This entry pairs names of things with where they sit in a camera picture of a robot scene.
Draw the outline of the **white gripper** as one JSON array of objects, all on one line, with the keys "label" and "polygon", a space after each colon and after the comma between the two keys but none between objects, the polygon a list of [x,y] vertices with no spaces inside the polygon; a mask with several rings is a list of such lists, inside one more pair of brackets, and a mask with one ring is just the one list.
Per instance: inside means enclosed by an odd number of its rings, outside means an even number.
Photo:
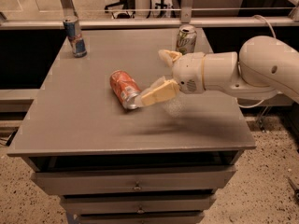
[{"label": "white gripper", "polygon": [[135,98],[137,107],[154,105],[156,103],[171,100],[177,96],[179,90],[185,94],[200,94],[204,92],[203,84],[203,52],[188,53],[160,49],[160,59],[169,67],[172,67],[173,79],[158,78],[148,88]]}]

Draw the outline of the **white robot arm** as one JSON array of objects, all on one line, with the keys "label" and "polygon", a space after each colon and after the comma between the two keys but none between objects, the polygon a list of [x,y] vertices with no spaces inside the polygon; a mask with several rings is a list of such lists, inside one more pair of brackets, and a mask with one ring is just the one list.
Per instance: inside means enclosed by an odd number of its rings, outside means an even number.
[{"label": "white robot arm", "polygon": [[181,54],[161,49],[172,77],[161,77],[135,98],[139,107],[175,98],[180,92],[221,91],[235,98],[267,100],[278,93],[299,103],[299,52],[270,36],[255,36],[239,52]]}]

